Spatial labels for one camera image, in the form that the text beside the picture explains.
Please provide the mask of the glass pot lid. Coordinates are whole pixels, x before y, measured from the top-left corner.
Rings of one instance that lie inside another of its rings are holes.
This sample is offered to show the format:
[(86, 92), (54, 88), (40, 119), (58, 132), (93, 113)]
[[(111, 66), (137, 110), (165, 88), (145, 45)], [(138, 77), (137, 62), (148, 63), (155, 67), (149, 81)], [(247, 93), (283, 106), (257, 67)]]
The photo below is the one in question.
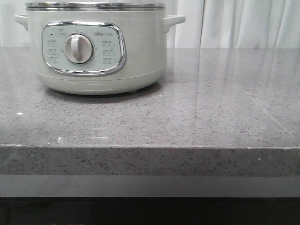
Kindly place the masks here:
[(163, 3), (107, 3), (107, 2), (28, 2), (28, 9), (150, 9), (165, 8)]

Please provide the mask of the pale green electric pot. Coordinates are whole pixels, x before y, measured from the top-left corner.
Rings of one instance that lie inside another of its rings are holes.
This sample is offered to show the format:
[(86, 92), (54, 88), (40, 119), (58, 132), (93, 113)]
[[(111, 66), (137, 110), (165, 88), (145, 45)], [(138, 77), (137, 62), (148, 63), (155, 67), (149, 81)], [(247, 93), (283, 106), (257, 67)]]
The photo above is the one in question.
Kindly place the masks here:
[(34, 72), (70, 94), (132, 92), (155, 83), (167, 65), (169, 29), (183, 15), (150, 9), (28, 9), (15, 21), (30, 35)]

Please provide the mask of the white curtain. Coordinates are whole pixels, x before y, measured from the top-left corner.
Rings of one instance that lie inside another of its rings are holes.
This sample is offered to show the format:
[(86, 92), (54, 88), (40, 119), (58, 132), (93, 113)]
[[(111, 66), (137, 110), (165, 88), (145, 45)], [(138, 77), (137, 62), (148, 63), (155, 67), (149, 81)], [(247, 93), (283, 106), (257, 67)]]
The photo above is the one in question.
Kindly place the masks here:
[(288, 48), (300, 46), (297, 0), (167, 0), (167, 15), (186, 21), (170, 28), (168, 48)]

